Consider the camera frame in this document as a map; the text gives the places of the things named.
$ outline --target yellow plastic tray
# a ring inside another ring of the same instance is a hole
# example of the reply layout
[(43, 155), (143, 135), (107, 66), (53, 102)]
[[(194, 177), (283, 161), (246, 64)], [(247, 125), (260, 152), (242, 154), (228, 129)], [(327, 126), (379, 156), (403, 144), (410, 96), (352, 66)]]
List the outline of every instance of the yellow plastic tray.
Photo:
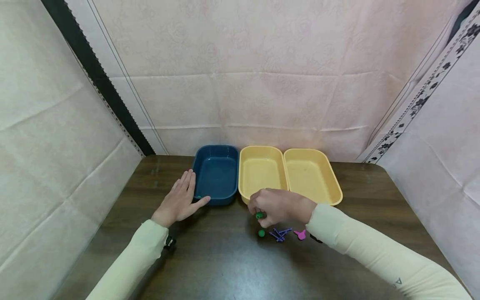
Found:
[(260, 189), (288, 191), (283, 155), (275, 147), (248, 146), (240, 151), (239, 192), (245, 204)]
[(342, 201), (342, 190), (325, 154), (315, 149), (288, 149), (283, 156), (290, 191), (316, 203), (333, 206)]

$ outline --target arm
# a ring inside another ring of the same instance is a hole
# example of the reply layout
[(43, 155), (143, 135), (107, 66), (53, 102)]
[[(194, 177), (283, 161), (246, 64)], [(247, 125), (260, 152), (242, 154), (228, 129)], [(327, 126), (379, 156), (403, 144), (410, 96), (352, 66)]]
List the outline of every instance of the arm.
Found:
[(152, 220), (145, 221), (87, 300), (127, 299), (148, 268), (160, 257), (167, 236), (167, 228)]
[(471, 299), (448, 271), (377, 230), (299, 194), (265, 189), (251, 196), (250, 213), (266, 211), (264, 228), (289, 219), (329, 247), (346, 254), (412, 299)]
[(128, 246), (97, 283), (87, 300), (127, 299), (146, 271), (157, 260), (168, 236), (168, 228), (175, 221), (193, 215), (210, 200), (204, 197), (192, 203), (195, 191), (195, 173), (185, 171), (173, 185), (150, 220), (135, 232)]
[(471, 299), (447, 270), (334, 207), (318, 204), (307, 230), (409, 298)]

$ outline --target hand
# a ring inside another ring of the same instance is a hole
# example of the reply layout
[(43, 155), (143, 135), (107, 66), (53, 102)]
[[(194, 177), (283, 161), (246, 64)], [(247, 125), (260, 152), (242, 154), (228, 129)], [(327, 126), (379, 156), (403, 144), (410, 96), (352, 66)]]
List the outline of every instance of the hand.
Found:
[(263, 228), (288, 220), (307, 224), (316, 206), (315, 202), (302, 195), (275, 189), (261, 189), (248, 202), (248, 210), (252, 215), (258, 211), (267, 213), (266, 218), (258, 219)]
[(193, 215), (210, 201), (210, 196), (206, 196), (197, 203), (192, 203), (194, 191), (195, 173), (190, 169), (177, 179), (160, 207), (154, 212), (152, 221), (169, 228), (176, 221), (182, 221)]

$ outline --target plastic tray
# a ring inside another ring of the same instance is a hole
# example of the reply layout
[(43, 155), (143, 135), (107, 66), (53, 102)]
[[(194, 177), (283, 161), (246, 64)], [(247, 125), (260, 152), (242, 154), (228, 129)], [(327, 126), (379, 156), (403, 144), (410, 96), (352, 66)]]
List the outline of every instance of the plastic tray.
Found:
[(198, 149), (192, 169), (197, 174), (195, 199), (210, 196), (210, 206), (233, 201), (239, 172), (239, 151), (235, 147), (208, 145)]
[(283, 155), (275, 147), (248, 146), (240, 151), (239, 191), (248, 204), (260, 189), (288, 190)]
[(283, 154), (290, 191), (316, 203), (337, 205), (343, 199), (328, 158), (315, 149), (289, 149)]

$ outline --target floral print border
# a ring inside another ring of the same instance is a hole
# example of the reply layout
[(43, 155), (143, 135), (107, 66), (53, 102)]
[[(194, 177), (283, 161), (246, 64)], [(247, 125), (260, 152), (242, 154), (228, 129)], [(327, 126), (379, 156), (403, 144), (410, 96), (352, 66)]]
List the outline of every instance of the floral print border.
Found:
[(432, 96), (448, 72), (453, 68), (460, 57), (462, 57), (472, 41), (480, 34), (479, 15), (480, 8), (478, 8), (475, 13), (470, 16), (470, 21), (468, 22), (467, 26), (464, 27), (462, 33), (458, 35), (457, 39), (450, 46), (449, 50), (432, 72), (427, 82), (415, 95), (405, 111), (401, 114), (400, 118), (398, 118), (390, 130), (388, 130), (388, 133), (385, 135), (385, 137), (383, 137), (377, 143), (377, 145), (375, 145), (372, 151), (370, 151), (370, 153), (362, 160), (363, 163), (376, 164), (378, 160), (395, 143), (395, 141), (402, 135), (405, 128), (412, 122), (421, 108)]

